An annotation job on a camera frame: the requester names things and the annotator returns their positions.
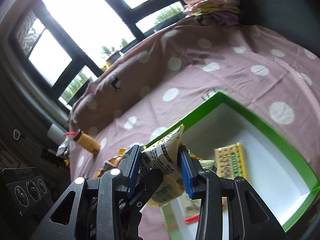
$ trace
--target brown cylindrical container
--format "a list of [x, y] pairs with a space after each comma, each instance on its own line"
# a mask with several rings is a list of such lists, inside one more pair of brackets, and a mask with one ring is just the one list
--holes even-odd
[[91, 136], [85, 134], [81, 130], [73, 138], [73, 140], [75, 142], [77, 142], [78, 144], [80, 144], [88, 152], [91, 152], [93, 155], [98, 154], [101, 149], [100, 143], [98, 143], [95, 139], [93, 139]]

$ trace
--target window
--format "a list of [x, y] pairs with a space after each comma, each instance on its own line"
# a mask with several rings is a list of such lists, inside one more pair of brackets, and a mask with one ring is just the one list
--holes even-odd
[[34, 82], [70, 110], [137, 43], [183, 16], [182, 0], [33, 0], [10, 42]]

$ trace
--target window frame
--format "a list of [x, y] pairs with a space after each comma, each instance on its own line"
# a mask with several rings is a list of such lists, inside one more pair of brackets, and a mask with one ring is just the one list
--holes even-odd
[[[139, 42], [146, 39], [148, 36], [152, 35], [154, 32], [152, 29], [143, 33], [137, 26], [136, 23], [143, 19], [144, 17], [163, 9], [175, 2], [183, 3], [183, 0], [148, 0], [135, 8], [130, 8], [129, 5], [124, 0], [105, 0], [108, 5], [118, 14], [122, 21], [127, 25], [132, 34], [135, 36], [135, 40], [131, 41], [127, 46], [119, 50], [122, 53], [125, 53], [132, 47], [134, 47]], [[20, 45], [18, 44], [15, 34], [17, 33], [18, 28], [21, 26], [26, 15], [33, 11], [35, 16], [41, 21], [45, 26], [44, 30], [49, 30], [52, 36], [60, 44], [60, 46], [66, 51], [66, 53], [71, 57], [71, 62], [59, 76], [57, 81], [53, 86], [51, 86], [46, 79], [39, 73], [39, 71], [34, 67], [31, 61], [28, 59], [31, 52], [33, 51], [37, 41], [41, 38], [42, 33], [37, 38], [32, 49], [26, 55]], [[166, 25], [169, 26], [177, 20], [167, 19], [164, 22], [167, 22], [162, 28], [165, 28]], [[57, 20], [50, 14], [49, 10], [46, 8], [42, 0], [31, 0], [31, 2], [26, 7], [24, 13], [22, 13], [15, 23], [10, 35], [9, 43], [13, 51], [17, 55], [18, 59], [22, 63], [23, 67], [35, 82], [35, 84], [52, 100], [55, 101], [67, 114], [69, 109], [59, 101], [62, 93], [76, 77], [76, 75], [83, 69], [84, 66], [87, 66], [93, 74], [97, 77], [100, 77], [103, 74], [103, 71], [92, 61], [92, 59], [76, 44], [76, 42], [68, 35], [68, 33], [62, 28], [62, 26], [57, 22]], [[82, 87], [81, 91], [85, 91], [88, 83], [86, 82]], [[80, 98], [81, 95], [78, 95], [77, 92], [70, 101], [76, 101]]]

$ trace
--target pink polka dot fabric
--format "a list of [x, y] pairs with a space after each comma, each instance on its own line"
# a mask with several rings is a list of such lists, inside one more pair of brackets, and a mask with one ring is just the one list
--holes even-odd
[[[75, 103], [70, 131], [82, 129], [104, 147], [94, 157], [73, 145], [71, 177], [93, 178], [119, 148], [148, 143], [216, 90], [276, 128], [320, 177], [319, 70], [316, 55], [264, 27], [181, 20], [127, 52]], [[143, 238], [169, 239], [158, 209], [143, 215]]]

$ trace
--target black device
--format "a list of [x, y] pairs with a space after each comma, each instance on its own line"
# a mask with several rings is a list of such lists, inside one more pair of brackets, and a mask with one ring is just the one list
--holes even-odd
[[6, 225], [0, 229], [11, 231], [7, 235], [29, 239], [52, 205], [51, 193], [37, 168], [1, 171], [0, 214]]
[[[159, 169], [139, 179], [141, 150], [101, 178], [76, 178], [46, 214], [30, 240], [142, 240], [141, 208], [163, 182]], [[179, 148], [183, 183], [193, 199], [201, 199], [196, 240], [222, 239], [221, 197], [228, 198], [230, 240], [288, 240], [270, 209], [246, 179], [219, 178]]]

